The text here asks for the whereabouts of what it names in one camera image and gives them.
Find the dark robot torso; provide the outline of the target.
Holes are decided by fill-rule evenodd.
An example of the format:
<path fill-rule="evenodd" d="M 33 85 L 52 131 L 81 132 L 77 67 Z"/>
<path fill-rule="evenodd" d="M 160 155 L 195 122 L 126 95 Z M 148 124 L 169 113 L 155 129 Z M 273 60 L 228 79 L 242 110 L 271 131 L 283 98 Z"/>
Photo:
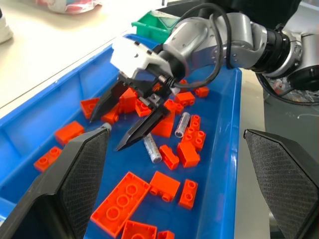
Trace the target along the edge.
<path fill-rule="evenodd" d="M 203 3 L 214 3 L 227 13 L 242 12 L 252 21 L 268 28 L 282 23 L 290 27 L 319 25 L 319 10 L 300 5 L 302 0 L 178 0 L 159 10 L 175 16 Z"/>

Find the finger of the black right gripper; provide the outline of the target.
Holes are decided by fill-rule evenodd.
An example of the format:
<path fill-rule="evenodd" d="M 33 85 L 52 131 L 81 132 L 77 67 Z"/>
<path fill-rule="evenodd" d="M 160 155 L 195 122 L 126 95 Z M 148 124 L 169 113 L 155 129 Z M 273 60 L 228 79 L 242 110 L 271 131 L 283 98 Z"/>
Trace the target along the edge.
<path fill-rule="evenodd" d="M 127 89 L 128 86 L 126 83 L 116 80 L 99 98 L 91 113 L 90 123 L 95 122 L 100 117 L 108 113 L 119 102 L 120 96 Z"/>
<path fill-rule="evenodd" d="M 168 109 L 155 109 L 144 119 L 140 119 L 120 140 L 116 151 L 121 151 L 146 137 L 158 123 L 170 114 Z"/>

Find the large orange building plate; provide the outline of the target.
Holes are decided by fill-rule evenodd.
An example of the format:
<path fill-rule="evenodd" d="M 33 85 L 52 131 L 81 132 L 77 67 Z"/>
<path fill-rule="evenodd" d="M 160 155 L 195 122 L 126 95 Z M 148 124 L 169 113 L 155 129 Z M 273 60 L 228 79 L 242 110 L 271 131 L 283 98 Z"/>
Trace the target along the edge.
<path fill-rule="evenodd" d="M 150 184 L 128 172 L 91 215 L 99 228 L 116 238 L 147 195 Z"/>

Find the silver AA battery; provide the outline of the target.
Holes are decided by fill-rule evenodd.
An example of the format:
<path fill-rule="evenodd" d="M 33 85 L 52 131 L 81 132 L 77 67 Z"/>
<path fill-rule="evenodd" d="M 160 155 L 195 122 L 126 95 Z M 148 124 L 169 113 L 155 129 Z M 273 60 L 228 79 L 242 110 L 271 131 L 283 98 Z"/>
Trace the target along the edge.
<path fill-rule="evenodd" d="M 181 115 L 180 121 L 177 125 L 177 128 L 175 130 L 175 136 L 178 138 L 183 138 L 185 130 L 188 126 L 188 123 L 190 121 L 190 113 L 184 112 Z"/>
<path fill-rule="evenodd" d="M 144 137 L 143 141 L 152 163 L 156 164 L 161 162 L 162 156 L 152 135 L 149 133 L 147 136 Z"/>

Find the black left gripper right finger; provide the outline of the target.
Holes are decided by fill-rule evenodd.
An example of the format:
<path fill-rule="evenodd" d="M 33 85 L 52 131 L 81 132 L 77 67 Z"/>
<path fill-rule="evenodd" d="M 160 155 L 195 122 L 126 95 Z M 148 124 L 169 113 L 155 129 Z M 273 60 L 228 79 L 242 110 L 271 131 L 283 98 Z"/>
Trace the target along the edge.
<path fill-rule="evenodd" d="M 285 239 L 319 239 L 319 163 L 297 142 L 244 132 L 262 195 Z"/>

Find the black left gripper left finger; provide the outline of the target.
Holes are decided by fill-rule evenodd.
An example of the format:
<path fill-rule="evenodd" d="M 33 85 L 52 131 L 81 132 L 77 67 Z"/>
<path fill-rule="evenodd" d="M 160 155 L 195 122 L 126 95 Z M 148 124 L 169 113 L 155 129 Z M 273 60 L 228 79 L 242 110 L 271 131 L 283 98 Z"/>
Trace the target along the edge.
<path fill-rule="evenodd" d="M 0 239 L 83 239 L 100 189 L 110 130 L 68 142 L 0 226 Z"/>

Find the red white patterned bag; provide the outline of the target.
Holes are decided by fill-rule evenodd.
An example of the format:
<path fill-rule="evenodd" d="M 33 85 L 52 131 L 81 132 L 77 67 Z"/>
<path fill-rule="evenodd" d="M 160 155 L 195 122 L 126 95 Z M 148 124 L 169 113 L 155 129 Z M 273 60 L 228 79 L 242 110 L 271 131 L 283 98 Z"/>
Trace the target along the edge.
<path fill-rule="evenodd" d="M 105 0 L 33 0 L 40 6 L 47 7 L 55 13 L 80 14 L 103 5 Z"/>

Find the green plastic bin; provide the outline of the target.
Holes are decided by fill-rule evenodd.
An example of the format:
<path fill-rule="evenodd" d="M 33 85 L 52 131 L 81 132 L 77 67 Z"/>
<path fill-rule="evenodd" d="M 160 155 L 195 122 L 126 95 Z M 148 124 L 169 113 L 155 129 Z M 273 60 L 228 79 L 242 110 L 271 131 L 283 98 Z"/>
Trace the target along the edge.
<path fill-rule="evenodd" d="M 136 27 L 137 35 L 164 43 L 178 20 L 178 16 L 150 10 L 139 20 L 132 22 L 131 26 Z"/>

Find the blue plastic bin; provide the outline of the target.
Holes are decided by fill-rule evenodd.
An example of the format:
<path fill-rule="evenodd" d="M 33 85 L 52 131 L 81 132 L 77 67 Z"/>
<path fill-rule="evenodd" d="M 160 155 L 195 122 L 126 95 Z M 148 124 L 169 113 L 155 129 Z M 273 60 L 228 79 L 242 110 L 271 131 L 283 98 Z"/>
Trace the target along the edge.
<path fill-rule="evenodd" d="M 34 162 L 58 145 L 54 133 L 77 121 L 87 131 L 89 124 L 80 103 L 100 96 L 117 78 L 110 63 L 112 48 L 69 71 L 29 101 L 0 119 L 0 222 L 32 184 L 39 172 Z M 136 113 L 121 115 L 113 125 L 96 206 L 100 205 L 128 173 L 146 182 L 154 173 L 184 183 L 198 184 L 193 208 L 179 205 L 181 194 L 172 202 L 148 194 L 131 219 L 169 230 L 175 239 L 233 239 L 236 205 L 236 179 L 239 144 L 241 71 L 221 69 L 209 85 L 206 98 L 197 98 L 186 111 L 201 117 L 200 129 L 206 138 L 197 166 L 179 165 L 169 170 L 165 163 L 153 164 L 142 141 L 115 151 L 120 139 L 138 120 Z"/>

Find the white object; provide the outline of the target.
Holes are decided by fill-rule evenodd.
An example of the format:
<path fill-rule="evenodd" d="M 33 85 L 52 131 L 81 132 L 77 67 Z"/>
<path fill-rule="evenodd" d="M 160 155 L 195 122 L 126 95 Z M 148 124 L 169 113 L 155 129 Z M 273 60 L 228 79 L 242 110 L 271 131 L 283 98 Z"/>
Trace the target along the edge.
<path fill-rule="evenodd" d="M 13 32 L 9 27 L 6 18 L 0 8 L 0 44 L 12 39 Z"/>

